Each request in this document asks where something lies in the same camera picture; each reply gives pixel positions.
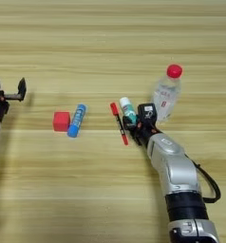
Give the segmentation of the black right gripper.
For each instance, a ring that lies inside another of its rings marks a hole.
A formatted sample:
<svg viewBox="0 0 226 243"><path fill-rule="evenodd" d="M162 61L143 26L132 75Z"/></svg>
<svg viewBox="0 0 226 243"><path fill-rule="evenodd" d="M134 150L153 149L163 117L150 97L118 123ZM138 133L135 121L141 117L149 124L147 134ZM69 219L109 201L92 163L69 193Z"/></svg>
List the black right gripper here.
<svg viewBox="0 0 226 243"><path fill-rule="evenodd" d="M137 123L134 124L130 118L123 116L123 128L127 130L137 145L147 146L150 138L160 130L156 126L156 116L137 116Z"/></svg>

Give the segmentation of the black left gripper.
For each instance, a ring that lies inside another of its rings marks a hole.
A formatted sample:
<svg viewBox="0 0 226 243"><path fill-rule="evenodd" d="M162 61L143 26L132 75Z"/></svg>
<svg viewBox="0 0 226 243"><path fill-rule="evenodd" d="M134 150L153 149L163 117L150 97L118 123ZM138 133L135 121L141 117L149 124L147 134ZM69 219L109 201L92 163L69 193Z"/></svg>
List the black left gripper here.
<svg viewBox="0 0 226 243"><path fill-rule="evenodd" d="M25 98L26 93L27 85L25 79L19 82L17 94L5 94L3 91L0 91L0 122L9 111L9 101L21 102Z"/></svg>

